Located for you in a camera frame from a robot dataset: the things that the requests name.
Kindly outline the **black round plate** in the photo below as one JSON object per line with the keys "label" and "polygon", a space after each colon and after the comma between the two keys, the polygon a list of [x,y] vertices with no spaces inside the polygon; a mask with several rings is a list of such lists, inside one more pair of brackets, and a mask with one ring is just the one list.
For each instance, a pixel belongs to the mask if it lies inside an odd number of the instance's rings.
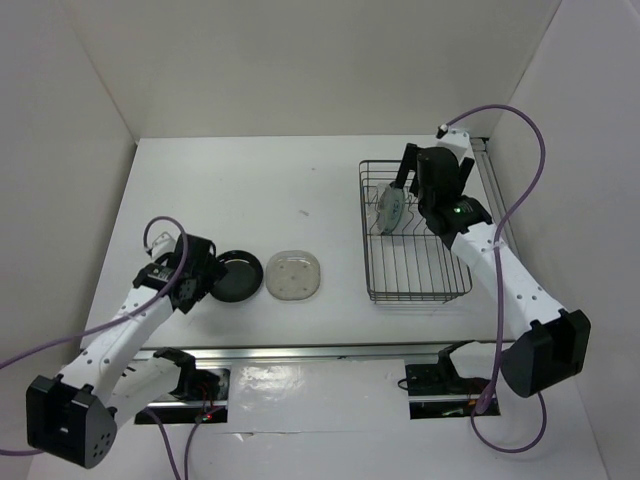
{"label": "black round plate", "polygon": [[230,250],[216,260],[226,274],[214,285],[211,295],[218,301],[238,303],[251,298],[260,288],[264,270],[259,259],[244,250]]}

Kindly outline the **clear ribbed glass plate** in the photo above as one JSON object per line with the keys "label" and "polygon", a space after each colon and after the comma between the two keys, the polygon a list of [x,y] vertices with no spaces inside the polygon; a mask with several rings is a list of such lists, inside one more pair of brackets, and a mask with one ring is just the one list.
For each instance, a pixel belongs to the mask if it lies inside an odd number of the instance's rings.
{"label": "clear ribbed glass plate", "polygon": [[392,231],[395,222],[394,203],[394,188],[389,183],[378,184],[371,199],[369,212],[372,233],[385,235]]}

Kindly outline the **blue patterned ceramic plate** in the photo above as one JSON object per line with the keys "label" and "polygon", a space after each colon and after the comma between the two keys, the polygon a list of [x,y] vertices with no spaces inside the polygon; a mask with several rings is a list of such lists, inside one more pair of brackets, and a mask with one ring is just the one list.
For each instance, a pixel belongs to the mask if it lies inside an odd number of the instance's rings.
{"label": "blue patterned ceramic plate", "polygon": [[405,206],[403,189],[385,185],[378,194],[375,206],[376,228],[380,235],[391,234],[399,225]]}

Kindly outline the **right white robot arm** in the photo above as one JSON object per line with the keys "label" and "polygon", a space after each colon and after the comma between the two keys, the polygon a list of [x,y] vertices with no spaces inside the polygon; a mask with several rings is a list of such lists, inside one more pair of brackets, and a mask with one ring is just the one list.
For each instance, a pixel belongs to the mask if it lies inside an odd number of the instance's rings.
{"label": "right white robot arm", "polygon": [[579,374],[591,322],[549,295],[514,255],[489,212],[464,194],[473,159],[458,159],[444,147],[409,143],[393,182],[408,187],[427,228],[472,271],[498,300],[514,343],[499,366],[511,390],[522,398]]}

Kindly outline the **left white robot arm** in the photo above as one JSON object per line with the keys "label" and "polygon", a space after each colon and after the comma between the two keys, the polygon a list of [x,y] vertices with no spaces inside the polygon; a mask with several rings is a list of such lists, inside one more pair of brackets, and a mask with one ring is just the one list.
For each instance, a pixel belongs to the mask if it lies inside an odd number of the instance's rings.
{"label": "left white robot arm", "polygon": [[211,397],[208,374],[193,355],[162,347],[135,358],[175,312],[188,313],[226,275],[216,246],[188,235],[158,242],[152,262],[132,282],[118,325],[106,328],[53,378],[36,377],[26,391],[28,444],[86,469],[110,451],[118,429],[163,395]]}

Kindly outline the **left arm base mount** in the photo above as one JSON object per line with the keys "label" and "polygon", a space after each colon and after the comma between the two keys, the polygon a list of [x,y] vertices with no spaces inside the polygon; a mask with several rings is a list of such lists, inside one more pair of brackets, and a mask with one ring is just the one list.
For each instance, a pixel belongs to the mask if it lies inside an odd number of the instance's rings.
{"label": "left arm base mount", "polygon": [[222,424],[228,421],[231,371],[198,370],[187,394],[165,394],[147,409],[165,425]]}

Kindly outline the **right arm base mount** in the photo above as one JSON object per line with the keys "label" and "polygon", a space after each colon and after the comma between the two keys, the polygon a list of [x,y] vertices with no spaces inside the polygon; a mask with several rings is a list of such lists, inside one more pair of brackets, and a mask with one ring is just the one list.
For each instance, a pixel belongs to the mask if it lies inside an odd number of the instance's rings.
{"label": "right arm base mount", "polygon": [[411,420],[470,417],[488,385],[488,379],[460,377],[442,362],[408,364],[405,376],[397,381],[408,395]]}

